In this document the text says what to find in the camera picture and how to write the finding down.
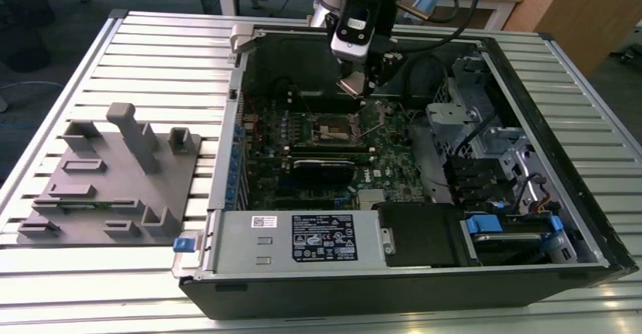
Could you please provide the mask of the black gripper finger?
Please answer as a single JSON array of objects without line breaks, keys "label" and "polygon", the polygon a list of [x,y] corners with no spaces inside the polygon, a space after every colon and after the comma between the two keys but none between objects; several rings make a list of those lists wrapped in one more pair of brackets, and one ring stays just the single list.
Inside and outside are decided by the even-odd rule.
[{"label": "black gripper finger", "polygon": [[364,96],[369,96],[374,88],[386,83],[398,67],[398,54],[394,52],[373,53],[364,65]]}]

